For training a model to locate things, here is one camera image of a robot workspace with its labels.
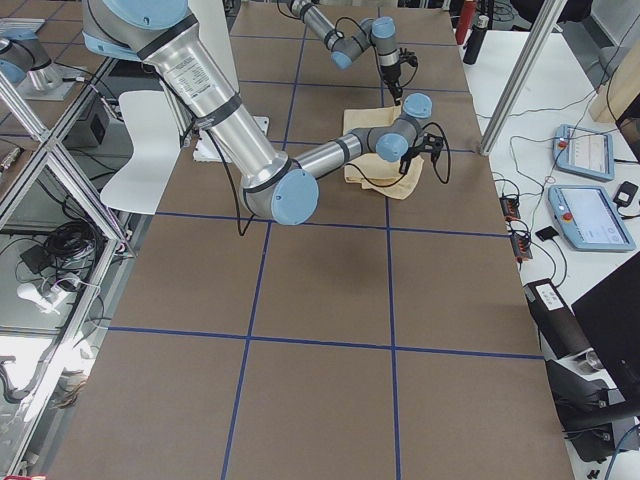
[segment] brown table surface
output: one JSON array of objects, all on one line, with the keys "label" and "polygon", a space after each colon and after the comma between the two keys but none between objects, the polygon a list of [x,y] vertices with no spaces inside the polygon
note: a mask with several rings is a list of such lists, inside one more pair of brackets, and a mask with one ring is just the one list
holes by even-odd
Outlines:
[{"label": "brown table surface", "polygon": [[[79,2],[1,0],[0,18],[5,17],[44,19],[45,24],[38,30],[37,35],[54,61],[71,66],[82,66],[91,73],[95,73],[104,62],[104,57],[91,53],[84,46],[82,4]],[[27,103],[45,126],[52,129],[64,111],[78,98],[82,88],[80,84],[75,85],[67,98],[61,102],[28,100]],[[31,153],[38,148],[38,143],[29,137],[18,119],[0,99],[0,159],[13,148],[13,145],[8,142],[22,146],[27,149],[27,152],[0,179],[0,198],[6,194],[28,164]]]},{"label": "brown table surface", "polygon": [[[337,173],[308,224],[238,238],[220,165],[185,151],[50,479],[573,478],[448,15],[322,9],[394,17],[451,183],[427,163],[400,202]],[[390,104],[372,53],[336,71],[273,5],[243,4],[232,45],[290,154]]]}]

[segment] black monitor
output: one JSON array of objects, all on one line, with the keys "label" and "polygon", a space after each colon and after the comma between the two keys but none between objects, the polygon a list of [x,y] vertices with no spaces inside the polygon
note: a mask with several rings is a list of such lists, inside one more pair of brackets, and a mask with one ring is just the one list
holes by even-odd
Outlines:
[{"label": "black monitor", "polygon": [[572,306],[578,324],[626,400],[640,399],[640,253]]}]

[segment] silver robot arm segment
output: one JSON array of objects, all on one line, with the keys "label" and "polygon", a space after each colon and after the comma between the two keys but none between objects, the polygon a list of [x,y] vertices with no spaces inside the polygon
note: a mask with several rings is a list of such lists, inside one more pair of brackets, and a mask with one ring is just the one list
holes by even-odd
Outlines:
[{"label": "silver robot arm segment", "polygon": [[315,177],[370,151],[398,160],[422,138],[431,113],[429,98],[413,94],[391,127],[356,129],[291,159],[273,148],[201,43],[186,0],[84,0],[83,5],[87,47],[153,65],[189,107],[197,126],[241,171],[240,196],[247,209],[282,224],[302,223],[315,211]]},{"label": "silver robot arm segment", "polygon": [[380,76],[394,103],[400,105],[403,94],[401,65],[408,63],[415,69],[418,58],[413,52],[398,48],[396,27],[391,17],[365,18],[357,24],[356,34],[346,38],[337,29],[337,24],[331,23],[312,0],[290,0],[288,6],[289,11],[322,40],[331,52],[331,59],[341,70],[350,67],[369,47],[375,47]]},{"label": "silver robot arm segment", "polygon": [[291,0],[289,11],[307,25],[331,52],[331,59],[344,70],[371,46],[373,20],[365,18],[358,32],[346,38],[311,0]]},{"label": "silver robot arm segment", "polygon": [[62,84],[56,65],[38,37],[27,29],[10,29],[0,37],[0,70],[11,83],[19,83],[28,75],[41,92]]}]

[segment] red cylinder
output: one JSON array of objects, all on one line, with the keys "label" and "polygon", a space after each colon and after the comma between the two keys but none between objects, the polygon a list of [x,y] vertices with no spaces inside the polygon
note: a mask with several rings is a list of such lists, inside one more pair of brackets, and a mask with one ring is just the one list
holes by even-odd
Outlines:
[{"label": "red cylinder", "polygon": [[456,28],[456,43],[462,45],[467,37],[467,31],[471,27],[473,17],[476,14],[476,0],[465,0],[460,11],[460,19],[458,20],[458,28]]}]

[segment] folded towel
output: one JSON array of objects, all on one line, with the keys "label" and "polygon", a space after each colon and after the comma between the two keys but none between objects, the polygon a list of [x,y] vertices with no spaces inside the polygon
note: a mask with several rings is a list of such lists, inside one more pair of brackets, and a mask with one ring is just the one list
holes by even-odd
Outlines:
[{"label": "folded towel", "polygon": [[[354,128],[368,127],[388,127],[393,123],[401,113],[402,107],[374,108],[367,110],[345,110],[344,111],[344,129],[343,133],[347,133]],[[383,160],[375,153],[362,155],[350,163],[357,165],[364,173],[360,173],[355,168],[345,165],[344,179],[347,183],[359,183],[363,190],[375,190],[383,195],[397,200],[404,200],[416,188],[420,173],[422,173],[423,160],[417,156],[411,162],[409,173],[402,180],[398,181],[402,175],[398,172],[400,162],[389,163]]]}]

